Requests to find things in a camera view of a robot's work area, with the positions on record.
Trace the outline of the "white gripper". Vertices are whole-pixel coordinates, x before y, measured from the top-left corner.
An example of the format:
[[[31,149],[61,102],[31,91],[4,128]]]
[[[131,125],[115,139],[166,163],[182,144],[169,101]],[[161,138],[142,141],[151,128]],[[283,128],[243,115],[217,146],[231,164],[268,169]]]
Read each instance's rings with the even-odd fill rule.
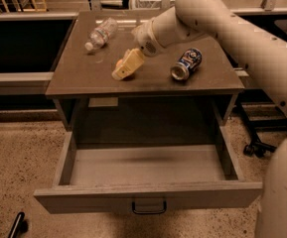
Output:
[[[122,58],[122,65],[119,67],[115,66],[112,77],[116,80],[122,80],[132,75],[143,65],[145,56],[155,57],[164,50],[154,35],[153,19],[134,28],[132,35],[138,49],[127,50]]]

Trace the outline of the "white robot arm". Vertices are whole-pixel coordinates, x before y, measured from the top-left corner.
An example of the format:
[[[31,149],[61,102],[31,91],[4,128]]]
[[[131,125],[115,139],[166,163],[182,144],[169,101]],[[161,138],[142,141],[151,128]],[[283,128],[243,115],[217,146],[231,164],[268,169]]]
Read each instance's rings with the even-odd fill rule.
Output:
[[[287,42],[229,11],[221,0],[176,0],[175,6],[134,30],[136,48],[117,62],[121,80],[168,46],[202,34],[216,39],[287,117]],[[255,238],[287,238],[287,138],[263,180]]]

